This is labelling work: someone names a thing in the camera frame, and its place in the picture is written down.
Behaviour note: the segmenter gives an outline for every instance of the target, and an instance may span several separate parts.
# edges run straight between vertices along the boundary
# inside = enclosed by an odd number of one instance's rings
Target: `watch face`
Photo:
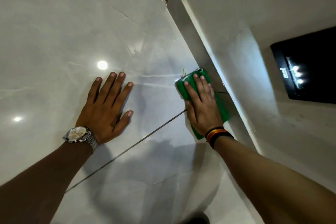
[[[85,127],[76,127],[76,128],[71,129],[68,132],[67,139],[70,142],[77,141],[78,139],[83,137],[85,135],[85,133],[86,133],[86,128]]]

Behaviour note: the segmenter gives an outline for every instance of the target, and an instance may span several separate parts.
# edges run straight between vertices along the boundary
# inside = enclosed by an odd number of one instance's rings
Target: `hand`
[[[187,116],[193,128],[200,135],[205,136],[210,129],[223,126],[223,122],[212,86],[208,84],[203,75],[199,78],[197,74],[194,74],[194,81],[199,96],[187,81],[184,82],[192,100],[192,103],[185,102]]]
[[[133,111],[127,111],[119,120],[121,108],[133,88],[133,83],[129,82],[120,91],[125,77],[126,74],[123,72],[118,77],[112,72],[100,91],[102,78],[98,77],[93,82],[86,104],[78,117],[76,127],[88,127],[98,144],[107,143],[119,136],[133,115]]]

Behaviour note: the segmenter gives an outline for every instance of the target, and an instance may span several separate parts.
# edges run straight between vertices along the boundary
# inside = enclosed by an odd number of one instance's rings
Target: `white surface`
[[[199,211],[211,224],[255,223],[245,201],[219,155],[195,143],[180,115],[65,194],[51,223],[168,224]]]
[[[183,0],[255,146],[336,192],[336,105],[290,100],[270,45],[336,25],[334,0]]]
[[[0,7],[0,184],[62,143],[97,76],[127,74],[135,86],[124,110],[134,116],[72,185],[183,111],[174,82],[197,64],[162,0],[0,0]]]

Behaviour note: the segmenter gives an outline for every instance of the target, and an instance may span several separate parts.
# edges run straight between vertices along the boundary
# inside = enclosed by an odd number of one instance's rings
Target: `white wall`
[[[336,192],[336,105],[289,99],[270,49],[336,26],[336,1],[183,2],[257,149]]]

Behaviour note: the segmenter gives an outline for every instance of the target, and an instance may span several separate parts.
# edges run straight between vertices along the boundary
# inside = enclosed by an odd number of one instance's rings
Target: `floor tile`
[[[174,82],[197,64],[162,0],[0,0],[0,6],[0,184],[62,143],[97,76],[127,73],[135,86],[125,110],[134,116],[106,152],[92,156],[91,171],[183,110]],[[102,60],[106,70],[97,67]],[[80,171],[72,184],[85,176]]]
[[[195,212],[254,223],[222,159],[180,115],[70,190],[52,223],[179,223]]]

